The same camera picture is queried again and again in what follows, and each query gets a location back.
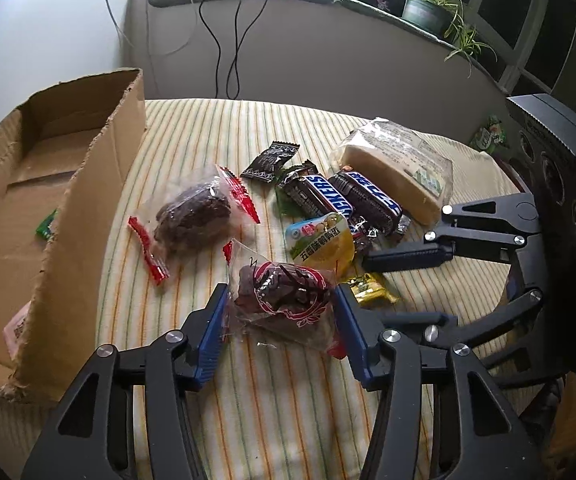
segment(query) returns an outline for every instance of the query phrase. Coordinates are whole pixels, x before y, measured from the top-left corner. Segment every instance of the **blue gripper pad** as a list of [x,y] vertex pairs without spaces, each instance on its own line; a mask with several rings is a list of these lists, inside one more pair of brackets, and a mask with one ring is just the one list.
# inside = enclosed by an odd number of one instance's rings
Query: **blue gripper pad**
[[228,286],[225,283],[217,285],[204,309],[208,316],[202,320],[205,330],[201,342],[197,346],[197,362],[194,370],[194,388],[201,389],[217,368],[221,346],[223,345],[223,316],[228,302]]
[[383,324],[370,311],[360,309],[350,286],[345,283],[335,287],[333,309],[354,378],[362,387],[372,390],[376,379],[372,365],[379,362],[378,338]]

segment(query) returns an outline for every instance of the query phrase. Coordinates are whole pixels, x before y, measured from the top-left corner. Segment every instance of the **green flower pot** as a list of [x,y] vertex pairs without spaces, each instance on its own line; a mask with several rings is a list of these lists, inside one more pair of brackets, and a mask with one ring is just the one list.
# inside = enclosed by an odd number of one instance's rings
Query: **green flower pot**
[[452,13],[448,9],[426,0],[405,0],[404,13],[401,17],[437,38],[443,38],[452,21]]

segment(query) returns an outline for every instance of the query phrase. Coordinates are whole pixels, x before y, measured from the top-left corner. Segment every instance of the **torn cardboard edge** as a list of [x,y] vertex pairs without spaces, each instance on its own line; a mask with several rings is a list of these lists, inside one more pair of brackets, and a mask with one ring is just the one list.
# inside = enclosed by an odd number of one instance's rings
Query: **torn cardboard edge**
[[[120,97],[115,98],[119,88]],[[78,114],[78,107],[97,108]],[[71,113],[63,120],[60,110]],[[72,127],[68,117],[74,118]],[[94,117],[102,122],[95,124]],[[34,132],[23,131],[29,122]],[[108,233],[145,129],[143,74],[135,69],[87,76],[43,90],[0,123],[0,206],[11,186],[50,178],[50,174],[30,174],[24,182],[18,177],[19,163],[29,151],[20,149],[24,134],[34,135],[36,146],[42,139],[98,131],[57,205],[54,235],[42,253],[17,357],[11,367],[0,362],[1,396],[58,400],[94,350],[97,292]],[[49,162],[49,151],[42,156]],[[27,300],[19,298],[16,310]]]

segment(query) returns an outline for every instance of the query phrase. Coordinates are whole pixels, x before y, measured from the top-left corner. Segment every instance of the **white wall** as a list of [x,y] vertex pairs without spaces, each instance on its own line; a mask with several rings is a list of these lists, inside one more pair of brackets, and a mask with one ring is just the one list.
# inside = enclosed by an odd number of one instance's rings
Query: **white wall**
[[[225,80],[234,55],[236,1],[208,2],[203,15],[221,42]],[[244,0],[240,34],[263,0]],[[145,30],[143,6],[133,31]],[[190,6],[150,7],[151,50],[162,53],[188,37]],[[147,66],[145,35],[136,33],[136,59]],[[304,105],[366,118],[387,117],[418,130],[468,140],[490,113],[506,118],[504,96],[465,59],[389,23],[340,6],[270,0],[239,55],[240,98]],[[217,47],[199,22],[193,42],[168,57],[153,57],[161,97],[213,97]],[[147,78],[151,94],[154,86]]]
[[[123,24],[127,0],[110,0]],[[104,0],[0,0],[0,120],[37,90],[122,66]]]

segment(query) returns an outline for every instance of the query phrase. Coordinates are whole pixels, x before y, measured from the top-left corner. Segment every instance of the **bread in plastic package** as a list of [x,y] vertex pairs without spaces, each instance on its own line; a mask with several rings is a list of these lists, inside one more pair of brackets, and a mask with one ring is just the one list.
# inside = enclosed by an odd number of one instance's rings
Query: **bread in plastic package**
[[452,161],[410,128],[376,118],[346,137],[331,155],[396,200],[420,224],[433,225],[452,197]]

